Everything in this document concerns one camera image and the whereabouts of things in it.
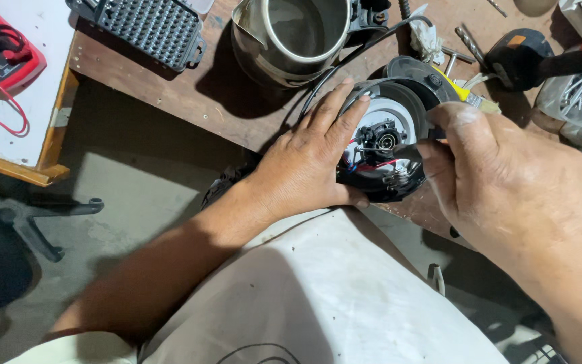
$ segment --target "drill bit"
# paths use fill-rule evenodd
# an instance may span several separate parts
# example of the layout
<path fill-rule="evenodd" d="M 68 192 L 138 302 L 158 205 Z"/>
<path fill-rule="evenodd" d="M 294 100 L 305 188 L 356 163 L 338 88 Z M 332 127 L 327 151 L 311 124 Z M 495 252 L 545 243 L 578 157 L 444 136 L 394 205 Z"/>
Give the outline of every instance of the drill bit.
<path fill-rule="evenodd" d="M 473 54 L 477 62 L 480 63 L 481 68 L 488 69 L 488 67 L 484 63 L 484 54 L 482 54 L 482 52 L 477 48 L 471 37 L 469 37 L 468 34 L 466 34 L 464 29 L 462 29 L 461 27 L 457 27 L 455 28 L 455 33 L 457 33 L 459 38 L 461 38 L 461 40 L 464 42 L 464 45 L 466 45 L 468 50 L 471 51 L 471 54 Z"/>
<path fill-rule="evenodd" d="M 497 11 L 499 11 L 499 12 L 502 14 L 502 16 L 504 16 L 505 18 L 506 18 L 506 17 L 508 17 L 508 15 L 506 15 L 505 11 L 504 11 L 504 10 L 502 10 L 502 8 L 501 8 L 501 7 L 499 7 L 499 6 L 498 6 L 498 4 L 496 4 L 494 0 L 487 0 L 487 1 L 489 2 L 489 4 L 493 5 L 493 7 L 494 7 L 494 8 L 495 8 Z"/>

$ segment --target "concrete floor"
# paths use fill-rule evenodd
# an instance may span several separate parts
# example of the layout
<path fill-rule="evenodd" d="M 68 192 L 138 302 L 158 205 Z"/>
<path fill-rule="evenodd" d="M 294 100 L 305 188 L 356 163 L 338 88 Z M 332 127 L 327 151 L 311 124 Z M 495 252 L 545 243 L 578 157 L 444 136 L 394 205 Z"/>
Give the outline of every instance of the concrete floor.
<path fill-rule="evenodd" d="M 34 285 L 0 310 L 0 364 L 37 344 L 88 282 L 198 212 L 212 181 L 242 159 L 240 146 L 97 82 L 84 82 L 61 153 L 71 178 L 42 192 L 83 202 L 100 197 L 105 208 L 92 216 L 38 219 L 65 257 L 51 263 L 30 255 Z M 0 185 L 11 183 L 0 176 Z M 521 324 L 539 309 L 502 271 L 480 254 L 397 216 L 374 207 L 365 213 L 422 274 L 430 263 L 441 265 L 446 296 L 509 362 L 547 362 L 537 351 L 544 339 Z"/>

